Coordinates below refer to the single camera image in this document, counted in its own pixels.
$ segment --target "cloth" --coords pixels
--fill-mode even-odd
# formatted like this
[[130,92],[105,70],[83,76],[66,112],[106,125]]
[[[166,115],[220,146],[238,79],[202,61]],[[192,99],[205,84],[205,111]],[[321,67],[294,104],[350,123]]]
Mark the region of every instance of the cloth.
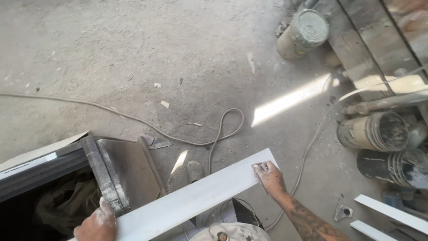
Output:
[[90,168],[71,173],[48,193],[36,206],[36,215],[67,236],[99,207],[101,192]]
[[264,230],[248,223],[214,224],[198,233],[190,241],[216,241],[219,232],[226,233],[228,241],[270,241]]

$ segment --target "workshop floor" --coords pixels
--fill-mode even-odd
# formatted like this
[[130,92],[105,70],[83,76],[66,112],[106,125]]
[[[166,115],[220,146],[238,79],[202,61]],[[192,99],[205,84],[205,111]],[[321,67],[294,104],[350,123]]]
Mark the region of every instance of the workshop floor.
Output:
[[[274,32],[287,6],[283,0],[1,1],[0,89],[97,102],[193,142],[214,139],[223,112],[240,108],[244,127],[217,145],[213,172],[270,148],[291,190],[329,105],[353,88],[324,86],[330,72],[323,61],[325,49],[295,61],[277,54]],[[281,110],[278,115],[251,127],[255,109],[276,99],[280,102],[258,113]],[[353,198],[363,193],[378,199],[381,189],[358,172],[355,154],[338,143],[336,121],[342,117],[336,113],[331,111],[308,154],[295,196],[352,240],[361,240],[349,227],[352,220],[385,230],[385,218]],[[161,137],[141,123],[64,102],[1,97],[0,115],[0,161],[86,130],[122,139],[141,133]],[[224,132],[239,122],[236,113],[228,115]],[[174,142],[152,151],[171,190],[187,184],[182,167],[170,177],[186,150],[184,164],[198,160],[206,167],[209,151],[204,147]],[[280,212],[260,185],[238,196],[254,207],[265,226]],[[338,203],[352,208],[354,217],[335,223]],[[300,239],[285,216],[268,233],[273,241]]]

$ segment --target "tattooed forearm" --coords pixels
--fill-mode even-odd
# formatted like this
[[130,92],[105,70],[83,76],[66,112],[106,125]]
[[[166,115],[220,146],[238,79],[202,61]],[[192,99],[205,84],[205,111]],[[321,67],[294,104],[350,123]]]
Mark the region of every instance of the tattooed forearm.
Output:
[[349,238],[313,214],[295,198],[284,195],[276,202],[282,207],[303,241],[338,241]]

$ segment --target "dirty bucket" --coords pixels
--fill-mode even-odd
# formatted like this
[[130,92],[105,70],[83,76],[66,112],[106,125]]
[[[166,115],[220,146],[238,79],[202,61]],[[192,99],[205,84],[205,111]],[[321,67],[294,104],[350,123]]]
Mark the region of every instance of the dirty bucket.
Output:
[[328,33],[324,16],[313,9],[304,9],[294,15],[290,26],[278,38],[276,50],[285,59],[296,59],[324,43]]
[[357,155],[357,168],[369,178],[404,187],[428,188],[428,158],[419,149],[391,153],[361,150]]
[[375,112],[337,126],[337,138],[348,148],[401,151],[408,136],[404,120],[394,112]]

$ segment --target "stacked buckets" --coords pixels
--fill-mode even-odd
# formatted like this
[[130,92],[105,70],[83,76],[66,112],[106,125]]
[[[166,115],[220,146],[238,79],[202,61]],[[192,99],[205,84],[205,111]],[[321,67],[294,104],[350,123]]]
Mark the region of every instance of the stacked buckets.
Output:
[[365,176],[404,187],[428,188],[428,158],[419,149],[406,149],[408,130],[394,112],[376,112],[347,120],[337,127],[342,145],[363,149],[358,170]]

